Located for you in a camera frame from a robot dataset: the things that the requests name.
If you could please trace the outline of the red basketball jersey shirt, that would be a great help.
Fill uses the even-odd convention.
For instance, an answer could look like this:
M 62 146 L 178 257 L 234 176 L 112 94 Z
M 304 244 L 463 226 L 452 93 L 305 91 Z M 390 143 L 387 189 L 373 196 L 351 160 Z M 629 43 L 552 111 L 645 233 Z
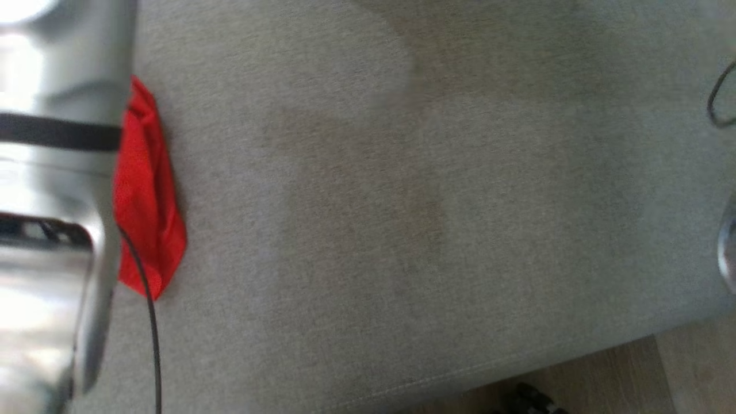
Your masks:
M 114 177 L 114 217 L 132 241 L 145 271 L 140 279 L 129 247 L 122 247 L 119 281 L 157 300 L 168 287 L 187 247 L 177 205 L 173 168 L 154 95 L 131 78 Z

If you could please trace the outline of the large grey sofa seat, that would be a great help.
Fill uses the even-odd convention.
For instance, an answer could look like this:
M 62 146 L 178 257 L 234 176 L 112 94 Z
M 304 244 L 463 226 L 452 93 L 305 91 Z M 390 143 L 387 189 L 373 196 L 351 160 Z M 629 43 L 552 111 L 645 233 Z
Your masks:
M 731 307 L 736 0 L 140 0 L 164 414 L 387 412 Z

